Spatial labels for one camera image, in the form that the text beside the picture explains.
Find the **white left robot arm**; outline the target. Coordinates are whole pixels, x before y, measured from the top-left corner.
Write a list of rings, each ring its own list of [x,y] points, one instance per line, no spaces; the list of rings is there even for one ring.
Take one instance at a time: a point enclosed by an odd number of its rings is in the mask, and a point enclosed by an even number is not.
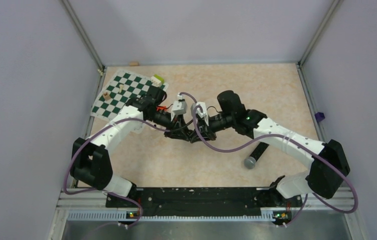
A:
[[[185,140],[190,134],[183,115],[187,103],[182,93],[172,105],[171,112],[160,105],[167,93],[160,87],[151,86],[147,93],[127,100],[117,115],[101,130],[87,139],[78,138],[72,146],[71,164],[68,172],[75,180],[89,185],[91,190],[111,192],[125,207],[137,200],[133,190],[136,185],[114,174],[110,156],[131,132],[140,132],[144,125],[164,132],[167,136]]]

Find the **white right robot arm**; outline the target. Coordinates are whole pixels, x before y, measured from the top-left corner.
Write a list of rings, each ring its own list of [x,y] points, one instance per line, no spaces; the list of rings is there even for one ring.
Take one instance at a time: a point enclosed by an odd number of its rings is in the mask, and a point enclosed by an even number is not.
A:
[[[204,102],[191,105],[199,140],[206,142],[216,132],[233,128],[240,135],[280,149],[306,167],[304,172],[277,181],[269,193],[274,205],[283,206],[290,198],[309,193],[331,199],[350,173],[343,146],[338,141],[323,142],[289,130],[265,113],[247,109],[232,90],[221,92],[217,100],[221,111],[214,116],[209,116]]]

